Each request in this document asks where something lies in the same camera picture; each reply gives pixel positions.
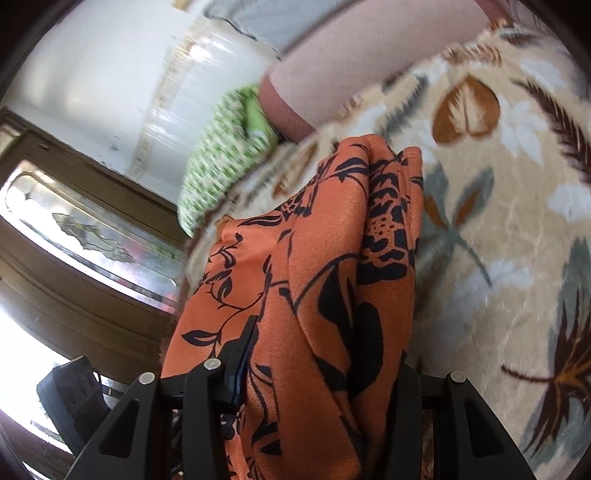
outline metal bolt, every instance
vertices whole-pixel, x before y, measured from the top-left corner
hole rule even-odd
[[[466,381],[466,376],[462,372],[452,372],[449,377],[454,383],[464,383]]]
[[[220,368],[222,366],[222,361],[219,358],[208,358],[203,362],[203,366],[207,370],[215,370],[216,368]]]
[[[156,380],[156,375],[154,375],[152,372],[146,372],[139,376],[139,383],[142,385],[148,385],[154,380]]]

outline pink fabric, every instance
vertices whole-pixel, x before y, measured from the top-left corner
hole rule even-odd
[[[364,0],[294,48],[270,81],[317,128],[367,85],[472,40],[488,23],[474,0]]]

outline white wall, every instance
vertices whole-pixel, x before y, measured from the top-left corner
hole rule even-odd
[[[189,12],[183,12],[172,7],[172,0],[84,0],[41,39],[2,104],[76,150],[175,202],[186,154],[170,164],[170,152],[160,145],[154,149],[156,156],[152,155],[150,165],[139,173],[137,168],[131,172],[137,163],[138,140],[145,137],[154,97],[176,47],[208,3],[196,0]],[[239,63],[245,61],[234,57]],[[273,61],[272,53],[263,54],[260,65],[244,79],[257,81]],[[224,78],[219,78],[219,72],[204,74],[211,80],[195,85],[192,96],[218,98]],[[229,87],[236,81],[229,78]],[[208,93],[210,85],[212,95]],[[210,107],[202,109],[193,131],[199,133],[210,111]],[[191,129],[192,124],[184,127]],[[178,150],[173,145],[170,149]]]

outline brown leaf pattern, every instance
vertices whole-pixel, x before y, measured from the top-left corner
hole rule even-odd
[[[499,123],[501,106],[495,93],[472,75],[467,75],[443,99],[433,121],[433,139],[452,144],[465,135],[490,136]]]
[[[569,335],[567,328],[566,305],[562,304],[562,323],[558,335],[558,345],[554,358],[554,376],[549,378],[533,377],[512,370],[503,365],[504,373],[530,383],[548,383],[544,397],[540,420],[534,429],[534,435],[526,450],[537,443],[534,453],[548,440],[556,440],[563,421],[569,420],[570,399],[580,400],[584,417],[589,414],[591,406],[591,310],[587,306],[587,316],[582,317],[580,292],[577,292],[574,326]]]
[[[470,195],[468,195],[468,198],[464,201],[464,203],[458,207],[457,215],[453,222],[455,226],[463,225],[466,222],[466,219],[470,216],[472,210],[474,210],[476,199],[480,196],[481,192],[482,189],[475,189],[470,193]]]
[[[528,92],[550,117],[552,130],[560,137],[560,143],[565,147],[563,155],[571,158],[572,167],[579,170],[587,182],[591,182],[591,144],[585,137],[583,129],[550,94],[533,81],[528,80],[524,83],[513,80],[513,83]]]
[[[498,48],[480,44],[451,48],[443,59],[454,66],[463,65],[469,61],[481,61],[495,67],[503,65],[501,52]]]
[[[444,228],[445,230],[447,230],[447,225],[441,218],[441,215],[439,215],[439,210],[437,210],[437,204],[435,203],[435,200],[431,195],[425,196],[424,208],[425,213],[429,217],[429,220],[431,220],[439,228]]]

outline palm leaf pattern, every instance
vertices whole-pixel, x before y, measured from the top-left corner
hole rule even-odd
[[[408,118],[413,116],[421,106],[424,94],[429,86],[429,80],[425,75],[415,75],[417,86],[408,96],[406,101],[393,112],[388,114],[385,125],[378,132],[378,135],[384,138],[390,138],[394,133],[402,131],[403,127],[408,127]]]
[[[560,143],[564,146],[563,155],[572,160],[572,166],[591,181],[591,144],[585,137],[583,129],[576,124],[567,111],[558,104],[552,96],[532,80],[513,83],[523,88],[538,103],[540,108],[552,121],[552,130],[560,137]]]
[[[576,239],[564,266],[563,286],[558,295],[557,327],[550,335],[551,376],[530,375],[503,365],[507,375],[528,383],[547,384],[540,416],[524,451],[532,456],[556,442],[564,423],[571,419],[576,400],[583,421],[591,408],[591,255],[586,240]]]

